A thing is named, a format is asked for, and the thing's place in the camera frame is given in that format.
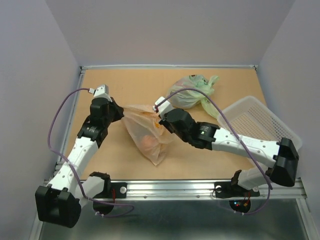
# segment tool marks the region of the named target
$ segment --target wooden board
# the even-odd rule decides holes
[[[82,86],[96,88],[109,86],[109,94],[120,106],[131,104],[153,105],[165,96],[169,87],[184,76],[203,74],[209,78],[218,75],[212,99],[224,109],[237,100],[252,95],[265,104],[265,99],[253,69],[206,68],[206,69],[95,69],[85,72]],[[89,115],[93,96],[81,92],[72,124],[67,154],[84,119]],[[217,121],[201,107],[189,110],[198,122]],[[177,180],[177,179],[225,179],[231,178],[239,169],[249,169],[249,161],[231,153],[196,149],[175,138],[167,157],[154,166],[135,146],[121,121],[112,123],[108,136],[98,152],[87,165],[82,179],[94,171],[108,173],[113,180]]]

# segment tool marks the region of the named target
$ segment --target light green bag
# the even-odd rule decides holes
[[[201,90],[207,95],[214,93],[213,85],[219,80],[218,76],[212,76],[207,80],[203,75],[190,75],[181,78],[168,91],[168,95],[184,88]],[[201,93],[191,90],[181,91],[169,99],[169,102],[176,108],[190,109],[201,103],[203,109],[212,117],[217,118],[218,111],[211,102]]]

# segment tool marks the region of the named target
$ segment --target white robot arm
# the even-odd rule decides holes
[[[155,106],[164,99],[164,97],[160,97],[155,102]],[[231,132],[218,125],[195,122],[188,112],[180,108],[173,108],[168,101],[157,108],[154,107],[154,110],[159,113],[160,124],[196,148],[224,151],[249,157],[239,140]],[[290,139],[282,138],[280,142],[277,142],[242,135],[239,137],[254,158],[264,165],[262,168],[271,181],[286,187],[294,186],[299,155]],[[223,193],[216,193],[216,196],[221,198],[237,197],[237,193],[250,191],[263,184],[266,184],[266,180],[257,167],[239,170],[234,174],[231,183],[221,189]]]
[[[77,139],[59,172],[47,184],[39,186],[35,192],[38,217],[41,221],[59,224],[72,228],[79,219],[81,208],[102,191],[110,188],[110,176],[106,173],[94,172],[79,187],[79,179],[72,168],[81,176],[93,155],[101,146],[108,134],[112,122],[120,120],[123,108],[119,107],[109,96],[106,85],[99,86],[93,93],[90,115],[85,119]]]

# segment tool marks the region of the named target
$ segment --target plastic basket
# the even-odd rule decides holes
[[[302,140],[285,125],[272,111],[254,96],[246,96],[222,111],[237,134],[265,141],[291,139],[296,150],[302,146]],[[219,124],[229,129],[219,114]]]

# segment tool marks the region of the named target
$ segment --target enclosure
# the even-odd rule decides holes
[[[1,4],[1,237],[3,239],[319,239],[318,169],[320,3],[316,0],[34,0]],[[109,87],[120,106],[152,106],[184,76],[217,75],[221,109],[254,96],[303,141],[294,187],[275,185],[265,209],[238,216],[212,195],[215,182],[252,164],[175,138],[154,166],[121,121],[81,180],[104,172],[128,183],[130,216],[101,219],[92,205],[74,228],[38,220],[35,191],[62,160],[47,147],[51,121],[76,88]],[[62,109],[52,132],[68,154],[90,112],[81,92]],[[200,105],[196,121],[218,122]],[[260,187],[260,206],[268,193]]]

